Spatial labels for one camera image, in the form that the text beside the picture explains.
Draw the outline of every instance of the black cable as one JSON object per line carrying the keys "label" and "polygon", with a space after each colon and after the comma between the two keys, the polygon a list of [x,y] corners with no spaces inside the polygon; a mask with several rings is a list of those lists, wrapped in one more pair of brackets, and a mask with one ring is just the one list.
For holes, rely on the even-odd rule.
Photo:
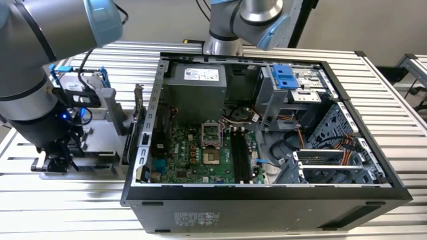
{"label": "black cable", "polygon": [[417,111],[417,109],[423,106],[423,104],[424,104],[424,100],[423,100],[423,101],[420,101],[420,102],[419,102],[419,104],[417,104],[417,106],[413,108],[413,109],[415,109],[415,111]]}
{"label": "black cable", "polygon": [[413,87],[413,85],[415,85],[416,81],[417,81],[417,80],[415,79],[415,80],[413,80],[413,82],[412,82],[411,87],[408,88],[408,90],[407,90],[407,92],[405,92],[404,99],[407,99],[407,96],[408,96],[408,94],[409,94],[409,91],[411,91],[411,89],[412,89],[412,87]]}
{"label": "black cable", "polygon": [[289,137],[292,137],[294,134],[297,134],[294,131],[286,131],[282,135],[282,144],[292,152],[300,150],[298,147],[296,147],[290,143],[288,143]]}
{"label": "black cable", "polygon": [[228,114],[228,117],[230,117],[232,115],[233,115],[233,113],[234,113],[234,111],[238,109],[238,105],[237,106],[234,106],[232,109],[230,109],[230,112],[229,112],[229,114]]}
{"label": "black cable", "polygon": [[282,139],[280,139],[278,141],[276,141],[273,144],[270,144],[269,148],[268,148],[268,153],[269,156],[274,159],[274,160],[280,160],[280,157],[277,157],[273,153],[273,149],[276,146],[280,146],[280,144],[282,143]]}
{"label": "black cable", "polygon": [[[129,14],[128,14],[128,12],[126,12],[116,3],[114,3],[114,7],[116,7],[117,10],[124,14],[124,20],[121,21],[121,25],[124,25],[124,24],[126,24],[126,22],[128,22],[128,20],[129,20]],[[89,50],[89,51],[85,53],[84,59],[82,59],[82,61],[81,61],[81,64],[80,64],[80,67],[78,67],[78,70],[77,70],[77,79],[78,79],[80,83],[82,84],[85,90],[89,90],[90,88],[89,88],[88,84],[86,84],[86,83],[82,81],[82,79],[81,79],[81,73],[82,73],[82,68],[84,68],[84,66],[85,66],[85,64],[86,64],[86,61],[88,61],[88,58],[89,58],[92,52],[93,52],[93,49]]]}
{"label": "black cable", "polygon": [[114,3],[114,7],[118,9],[118,11],[122,13],[124,15],[124,20],[121,21],[121,25],[126,24],[128,20],[129,20],[129,14],[128,12],[117,5],[117,3]]}
{"label": "black cable", "polygon": [[80,83],[82,84],[85,90],[89,90],[90,88],[89,88],[88,84],[85,83],[85,81],[82,81],[82,79],[81,79],[81,73],[82,73],[82,68],[86,64],[86,61],[88,61],[88,58],[89,58],[89,55],[92,52],[93,52],[93,49],[85,53],[78,70],[77,70],[77,79],[78,79]]}
{"label": "black cable", "polygon": [[93,113],[92,113],[92,111],[90,111],[88,108],[84,107],[84,109],[88,111],[88,114],[89,114],[88,120],[86,120],[85,122],[82,122],[82,123],[74,123],[74,122],[72,122],[72,121],[68,121],[69,125],[72,125],[72,126],[74,126],[74,127],[82,127],[82,126],[88,125],[88,124],[92,122]]}
{"label": "black cable", "polygon": [[258,164],[258,165],[261,165],[261,164],[268,164],[268,165],[270,165],[270,166],[273,166],[273,167],[276,167],[276,168],[281,168],[281,166],[273,165],[270,162],[258,162],[257,164]]}
{"label": "black cable", "polygon": [[344,139],[344,140],[352,141],[352,139],[351,139],[349,137],[345,137],[345,136],[330,136],[330,137],[322,139],[322,140],[316,144],[316,146],[313,147],[313,149],[316,149],[317,146],[318,146],[321,143],[324,143],[325,141],[336,140],[336,139]]}
{"label": "black cable", "polygon": [[210,8],[209,8],[209,5],[208,5],[208,3],[206,3],[206,0],[202,0],[202,2],[204,2],[204,5],[205,5],[208,11],[210,11]]}
{"label": "black cable", "polygon": [[277,157],[273,153],[273,149],[274,147],[280,146],[280,144],[284,144],[284,146],[293,152],[297,151],[298,148],[296,146],[292,146],[292,144],[288,143],[288,138],[292,137],[296,134],[294,131],[286,131],[282,135],[282,138],[280,140],[277,140],[273,144],[270,144],[269,148],[268,148],[268,153],[270,155],[270,157],[274,160],[280,160],[280,157]]}
{"label": "black cable", "polygon": [[424,109],[427,109],[427,104],[425,104],[425,105],[421,105],[421,106],[415,107],[415,111],[416,111],[416,112],[417,112],[417,111],[420,111],[420,110],[424,110]]}
{"label": "black cable", "polygon": [[198,9],[200,9],[200,11],[201,11],[201,13],[202,13],[202,15],[204,15],[204,17],[205,17],[206,21],[209,21],[209,22],[210,22],[210,19],[208,18],[208,15],[205,14],[205,11],[202,11],[202,8],[201,8],[201,6],[200,6],[198,1],[197,1],[197,0],[194,0],[194,3],[197,4]]}

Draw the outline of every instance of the aluminum work table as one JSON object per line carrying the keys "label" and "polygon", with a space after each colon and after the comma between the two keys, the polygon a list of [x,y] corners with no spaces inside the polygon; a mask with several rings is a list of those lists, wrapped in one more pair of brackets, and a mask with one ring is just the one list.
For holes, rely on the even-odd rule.
{"label": "aluminum work table", "polygon": [[[201,52],[198,44],[116,42],[96,49],[86,68],[108,70],[116,100],[134,104],[134,83],[148,104],[160,52]],[[146,234],[129,208],[120,206],[122,181],[41,180],[30,172],[40,155],[12,129],[0,145],[0,239],[427,239],[427,125],[371,61],[353,51],[244,48],[246,57],[326,61],[348,92],[413,201],[349,232]],[[61,65],[77,67],[84,54]]]}

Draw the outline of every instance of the white label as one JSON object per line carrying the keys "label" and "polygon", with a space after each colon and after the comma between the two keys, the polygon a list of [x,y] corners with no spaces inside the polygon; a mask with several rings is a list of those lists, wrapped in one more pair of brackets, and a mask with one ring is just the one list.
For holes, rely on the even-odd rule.
{"label": "white label", "polygon": [[218,81],[220,71],[217,69],[186,68],[184,80]]}
{"label": "white label", "polygon": [[252,122],[253,122],[253,123],[257,123],[258,119],[260,119],[260,115],[257,115],[257,114],[254,113],[254,114],[253,114],[253,117],[252,117]]}
{"label": "white label", "polygon": [[69,91],[82,92],[82,86],[78,83],[73,83],[73,82],[66,83],[66,89]]}
{"label": "white label", "polygon": [[180,227],[216,226],[220,221],[218,212],[174,212],[174,224]]}

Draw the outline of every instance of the cable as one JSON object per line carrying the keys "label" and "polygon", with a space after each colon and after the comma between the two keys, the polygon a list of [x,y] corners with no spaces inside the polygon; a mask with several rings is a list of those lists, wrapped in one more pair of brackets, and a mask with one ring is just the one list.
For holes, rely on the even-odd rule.
{"label": "cable", "polygon": [[411,89],[412,89],[412,87],[413,87],[413,85],[415,85],[416,81],[417,81],[417,80],[415,79],[415,80],[413,80],[413,82],[412,82],[411,87],[408,88],[408,90],[407,90],[407,92],[405,92],[404,99],[407,99],[407,96],[408,96],[408,94],[409,94],[409,91],[411,91]]}
{"label": "cable", "polygon": [[273,153],[273,149],[276,146],[278,146],[282,143],[282,139],[280,139],[278,141],[276,141],[273,144],[270,144],[269,148],[268,148],[268,153],[269,156],[274,159],[274,160],[280,160],[280,157],[277,157]]}
{"label": "cable", "polygon": [[201,8],[201,6],[200,6],[198,1],[197,1],[197,0],[194,0],[194,3],[197,4],[198,9],[200,9],[200,11],[201,11],[201,13],[202,13],[202,15],[204,15],[204,17],[205,17],[206,21],[208,21],[208,22],[210,22],[210,19],[208,18],[208,15],[205,14],[205,11],[202,11],[202,8]]}
{"label": "cable", "polygon": [[250,123],[250,121],[248,119],[244,119],[244,120],[240,120],[240,119],[234,119],[229,116],[221,116],[221,118],[229,122],[230,124],[246,124],[246,123]]}
{"label": "cable", "polygon": [[280,160],[280,157],[277,157],[273,153],[273,149],[274,147],[280,146],[280,144],[284,144],[284,146],[293,152],[293,151],[297,151],[298,148],[296,146],[292,146],[289,143],[288,143],[288,138],[292,137],[292,135],[294,134],[293,131],[286,131],[282,135],[282,138],[280,140],[277,140],[273,144],[270,144],[269,148],[268,148],[268,153],[270,155],[270,157],[274,159],[274,160]]}
{"label": "cable", "polygon": [[300,150],[298,147],[296,147],[290,143],[288,143],[288,139],[292,137],[293,134],[294,134],[294,131],[286,131],[282,135],[282,144],[292,152]]}
{"label": "cable", "polygon": [[69,125],[72,125],[72,126],[74,126],[74,127],[82,127],[82,126],[88,125],[88,124],[92,122],[93,113],[92,113],[92,111],[90,111],[88,108],[84,107],[84,109],[86,110],[86,112],[88,112],[88,114],[89,114],[88,120],[86,120],[85,122],[82,122],[82,123],[74,123],[74,122],[72,122],[72,121],[66,121],[66,122],[69,123]]}
{"label": "cable", "polygon": [[210,12],[210,8],[209,8],[209,5],[208,5],[208,3],[206,3],[206,0],[202,0],[202,2],[204,2],[204,5],[205,5],[208,11]]}
{"label": "cable", "polygon": [[420,110],[424,110],[424,109],[427,109],[427,104],[425,104],[425,105],[421,105],[421,106],[415,107],[415,111],[416,111],[416,112],[417,112],[417,111],[420,111]]}
{"label": "cable", "polygon": [[[126,24],[126,22],[129,20],[129,14],[116,3],[114,3],[114,7],[124,14],[124,20],[121,21],[121,25],[124,25],[124,24]],[[86,61],[88,61],[88,58],[89,58],[92,52],[93,52],[93,49],[85,53],[78,70],[77,70],[77,79],[78,79],[80,83],[82,84],[85,90],[89,90],[90,88],[89,88],[88,84],[85,83],[85,81],[82,81],[82,79],[81,79],[81,73],[82,73],[82,68],[86,64]]]}
{"label": "cable", "polygon": [[296,130],[297,130],[298,145],[300,145],[300,148],[304,149],[305,147],[304,147],[304,140],[302,140],[300,127],[297,127]]}
{"label": "cable", "polygon": [[316,144],[316,146],[312,147],[312,148],[316,149],[317,146],[318,146],[321,143],[324,143],[325,141],[329,141],[329,140],[334,140],[334,139],[344,139],[344,140],[351,140],[351,141],[353,140],[352,138],[349,138],[349,137],[347,137],[347,136],[330,136],[330,137],[322,139],[322,140]]}
{"label": "cable", "polygon": [[128,20],[129,20],[129,14],[128,12],[117,5],[117,3],[114,3],[114,7],[118,9],[118,11],[122,13],[124,15],[124,20],[121,21],[121,25],[126,24]]}
{"label": "cable", "polygon": [[78,79],[80,83],[82,84],[85,90],[89,90],[90,88],[89,88],[88,84],[85,83],[85,81],[82,81],[82,79],[81,79],[81,73],[82,73],[82,68],[86,64],[86,61],[88,61],[88,58],[89,58],[89,55],[92,52],[93,52],[93,49],[85,53],[78,70],[77,70],[77,79]]}

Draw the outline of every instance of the orange wire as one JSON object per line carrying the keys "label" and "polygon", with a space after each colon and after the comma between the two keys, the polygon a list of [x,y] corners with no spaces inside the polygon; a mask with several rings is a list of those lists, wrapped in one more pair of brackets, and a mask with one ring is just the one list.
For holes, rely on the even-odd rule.
{"label": "orange wire", "polygon": [[349,162],[349,158],[351,158],[351,156],[352,156],[352,152],[348,154],[348,156],[347,156],[347,161],[345,161],[345,165],[348,165],[348,162]]}
{"label": "orange wire", "polygon": [[301,130],[300,128],[297,127],[297,136],[298,136],[298,144],[300,144],[300,148],[304,149],[304,140],[302,140],[302,135],[301,135]]}
{"label": "orange wire", "polygon": [[341,160],[340,160],[340,164],[339,164],[341,166],[344,165],[345,157],[347,157],[347,150],[344,149],[344,155],[341,156]]}

